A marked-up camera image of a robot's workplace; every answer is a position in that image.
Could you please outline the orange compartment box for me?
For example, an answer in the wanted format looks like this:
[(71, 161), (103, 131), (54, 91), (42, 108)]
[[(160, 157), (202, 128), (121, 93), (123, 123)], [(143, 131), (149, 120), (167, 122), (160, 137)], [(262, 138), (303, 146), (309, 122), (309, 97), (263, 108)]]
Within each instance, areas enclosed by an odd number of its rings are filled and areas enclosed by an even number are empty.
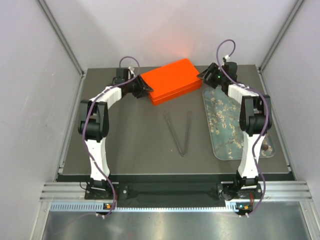
[(158, 105), (163, 104), (165, 102), (168, 102), (170, 100), (173, 100), (173, 99), (176, 99), (176, 98), (181, 97), (183, 95), (186, 95), (186, 94), (188, 94), (190, 92), (193, 92), (193, 91), (199, 89), (201, 86), (202, 86), (202, 81), (198, 80), (195, 83), (193, 83), (192, 85), (187, 86), (184, 89), (178, 90), (176, 92), (168, 93), (167, 95), (163, 95), (163, 96), (158, 97), (158, 98), (153, 98), (150, 95), (149, 98), (151, 100), (151, 103), (154, 106), (158, 106)]

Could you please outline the orange box lid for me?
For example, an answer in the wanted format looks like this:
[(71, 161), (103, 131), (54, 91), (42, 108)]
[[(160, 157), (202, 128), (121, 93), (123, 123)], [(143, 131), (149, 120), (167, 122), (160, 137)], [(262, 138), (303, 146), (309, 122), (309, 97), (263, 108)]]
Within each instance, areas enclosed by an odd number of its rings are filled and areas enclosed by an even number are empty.
[(198, 74), (199, 71), (192, 62), (184, 58), (145, 72), (141, 77), (154, 90), (149, 96), (158, 98), (202, 81), (197, 78)]

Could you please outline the metal tongs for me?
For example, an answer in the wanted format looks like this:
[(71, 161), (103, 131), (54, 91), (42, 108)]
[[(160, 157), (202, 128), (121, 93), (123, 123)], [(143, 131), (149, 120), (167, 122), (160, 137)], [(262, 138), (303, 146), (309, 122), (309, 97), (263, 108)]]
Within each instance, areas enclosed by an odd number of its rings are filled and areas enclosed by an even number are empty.
[(187, 155), (188, 147), (189, 147), (192, 111), (188, 110), (186, 112), (185, 123), (183, 124), (183, 132), (181, 132), (182, 133), (181, 137), (178, 137), (177, 135), (177, 131), (174, 128), (172, 123), (171, 115), (168, 112), (164, 111), (162, 113), (162, 116), (179, 155), (182, 158), (184, 158)]

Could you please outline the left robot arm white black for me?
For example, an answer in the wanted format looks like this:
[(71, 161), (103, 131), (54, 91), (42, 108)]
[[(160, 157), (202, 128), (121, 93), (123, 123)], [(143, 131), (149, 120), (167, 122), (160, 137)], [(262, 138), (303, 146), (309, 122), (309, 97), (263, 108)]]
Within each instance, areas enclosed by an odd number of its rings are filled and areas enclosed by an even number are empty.
[(84, 99), (79, 104), (78, 132), (82, 136), (91, 167), (86, 190), (89, 194), (98, 194), (105, 199), (114, 191), (106, 156), (106, 139), (110, 129), (109, 109), (127, 94), (139, 99), (154, 91), (134, 70), (131, 66), (117, 68), (110, 85), (95, 97)]

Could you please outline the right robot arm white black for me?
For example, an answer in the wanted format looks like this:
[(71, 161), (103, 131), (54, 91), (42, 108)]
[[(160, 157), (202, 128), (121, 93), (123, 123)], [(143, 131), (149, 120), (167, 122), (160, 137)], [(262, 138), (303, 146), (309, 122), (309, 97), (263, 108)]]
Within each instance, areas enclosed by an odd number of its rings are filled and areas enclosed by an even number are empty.
[(214, 89), (220, 86), (226, 96), (240, 104), (239, 126), (244, 145), (232, 194), (245, 198), (260, 189), (259, 157), (263, 140), (272, 126), (272, 114), (270, 96), (237, 82), (237, 70), (235, 62), (225, 62), (223, 66), (213, 62), (197, 77)]

